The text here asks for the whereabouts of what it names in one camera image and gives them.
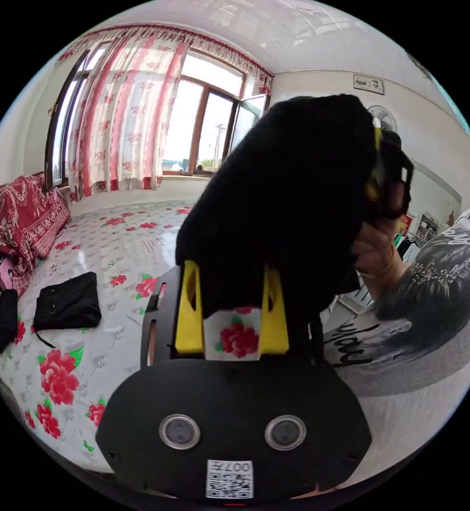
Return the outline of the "person's right hand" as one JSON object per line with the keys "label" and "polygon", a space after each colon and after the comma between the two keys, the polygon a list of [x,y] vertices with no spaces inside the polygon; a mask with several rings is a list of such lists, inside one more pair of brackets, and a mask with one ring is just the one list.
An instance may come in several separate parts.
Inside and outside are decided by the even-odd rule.
{"label": "person's right hand", "polygon": [[407,269],[394,246],[397,218],[364,222],[353,244],[356,270],[371,281],[398,280]]}

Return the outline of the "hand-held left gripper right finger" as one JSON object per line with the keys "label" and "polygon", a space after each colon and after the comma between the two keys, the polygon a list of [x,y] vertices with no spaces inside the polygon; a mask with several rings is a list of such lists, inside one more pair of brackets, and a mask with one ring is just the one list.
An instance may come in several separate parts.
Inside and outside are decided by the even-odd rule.
{"label": "hand-held left gripper right finger", "polygon": [[259,355],[285,355],[289,350],[284,294],[276,269],[265,267],[260,314]]}

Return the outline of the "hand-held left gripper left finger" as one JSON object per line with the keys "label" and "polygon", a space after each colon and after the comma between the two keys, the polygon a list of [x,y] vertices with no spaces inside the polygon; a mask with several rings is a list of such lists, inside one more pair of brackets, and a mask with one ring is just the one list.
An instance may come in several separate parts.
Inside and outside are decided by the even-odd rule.
{"label": "hand-held left gripper left finger", "polygon": [[202,293],[198,265],[187,260],[178,296],[175,349],[180,355],[203,355]]}

